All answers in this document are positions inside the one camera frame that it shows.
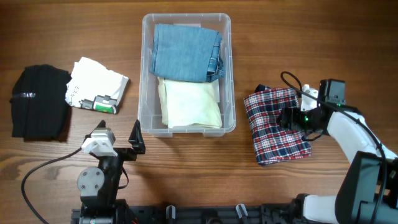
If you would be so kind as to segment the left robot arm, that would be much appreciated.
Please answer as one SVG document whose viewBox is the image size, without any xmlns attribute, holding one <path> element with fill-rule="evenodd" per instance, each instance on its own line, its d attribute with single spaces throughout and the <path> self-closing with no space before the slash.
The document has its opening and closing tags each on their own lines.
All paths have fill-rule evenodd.
<svg viewBox="0 0 398 224">
<path fill-rule="evenodd" d="M 85 136 L 82 151 L 97 158 L 98 165 L 86 168 L 78 176 L 76 183 L 80 191 L 81 208 L 72 211 L 72 223 L 139 222 L 126 200 L 117 198 L 117 193 L 126 188 L 119 184 L 121 176 L 127 174 L 124 162 L 135 161 L 139 154 L 146 152 L 140 121 L 135 121 L 128 139 L 131 147 L 114 147 L 115 140 L 114 133 L 106 127 L 105 121 L 101 121 Z"/>
</svg>

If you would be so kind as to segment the blue denim jeans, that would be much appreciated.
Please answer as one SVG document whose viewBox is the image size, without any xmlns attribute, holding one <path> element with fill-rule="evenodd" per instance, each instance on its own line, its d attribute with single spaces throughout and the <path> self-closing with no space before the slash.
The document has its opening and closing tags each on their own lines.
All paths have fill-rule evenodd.
<svg viewBox="0 0 398 224">
<path fill-rule="evenodd" d="M 222 35 L 213 29 L 157 24 L 150 72 L 184 82 L 211 83 L 225 76 Z"/>
</svg>

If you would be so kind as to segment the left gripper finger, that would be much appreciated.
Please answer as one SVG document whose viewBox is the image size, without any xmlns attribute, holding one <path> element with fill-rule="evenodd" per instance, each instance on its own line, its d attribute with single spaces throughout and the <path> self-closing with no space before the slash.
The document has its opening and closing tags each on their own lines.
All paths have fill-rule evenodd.
<svg viewBox="0 0 398 224">
<path fill-rule="evenodd" d="M 105 120 L 101 120 L 100 122 L 99 122 L 99 124 L 95 127 L 95 129 L 96 128 L 105 128 L 106 127 L 106 121 Z M 91 134 L 92 134 L 92 132 L 90 132 L 89 134 L 87 134 L 86 136 L 85 136 L 85 138 L 89 138 L 90 136 L 91 136 Z"/>
<path fill-rule="evenodd" d="M 129 143 L 135 154 L 145 154 L 146 147 L 141 133 L 141 123 L 137 119 L 134 123 L 133 129 L 129 137 Z"/>
</svg>

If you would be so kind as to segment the red navy plaid shirt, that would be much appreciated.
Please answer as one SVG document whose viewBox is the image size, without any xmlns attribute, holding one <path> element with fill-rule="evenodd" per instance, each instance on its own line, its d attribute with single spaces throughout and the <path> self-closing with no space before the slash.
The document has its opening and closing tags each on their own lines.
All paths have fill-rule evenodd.
<svg viewBox="0 0 398 224">
<path fill-rule="evenodd" d="M 256 161 L 260 166 L 301 159 L 312 154 L 303 132 L 284 130 L 277 122 L 283 109 L 296 109 L 299 102 L 291 88 L 269 88 L 258 85 L 244 99 Z"/>
</svg>

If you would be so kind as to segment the cream cloth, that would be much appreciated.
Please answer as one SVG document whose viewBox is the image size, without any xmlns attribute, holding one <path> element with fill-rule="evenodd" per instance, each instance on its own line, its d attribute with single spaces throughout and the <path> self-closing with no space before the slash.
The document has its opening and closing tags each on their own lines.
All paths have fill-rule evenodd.
<svg viewBox="0 0 398 224">
<path fill-rule="evenodd" d="M 177 126 L 222 127 L 218 96 L 212 83 L 181 82 L 159 78 L 162 123 Z"/>
</svg>

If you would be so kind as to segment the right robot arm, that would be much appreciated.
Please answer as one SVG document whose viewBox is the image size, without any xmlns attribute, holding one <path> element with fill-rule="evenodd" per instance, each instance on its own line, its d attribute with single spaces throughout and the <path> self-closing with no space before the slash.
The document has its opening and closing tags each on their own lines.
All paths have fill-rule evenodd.
<svg viewBox="0 0 398 224">
<path fill-rule="evenodd" d="M 397 154 L 368 128 L 359 109 L 346 105 L 345 82 L 322 80 L 300 87 L 300 109 L 284 109 L 285 129 L 332 137 L 350 167 L 335 196 L 306 195 L 302 216 L 319 223 L 397 223 Z"/>
</svg>

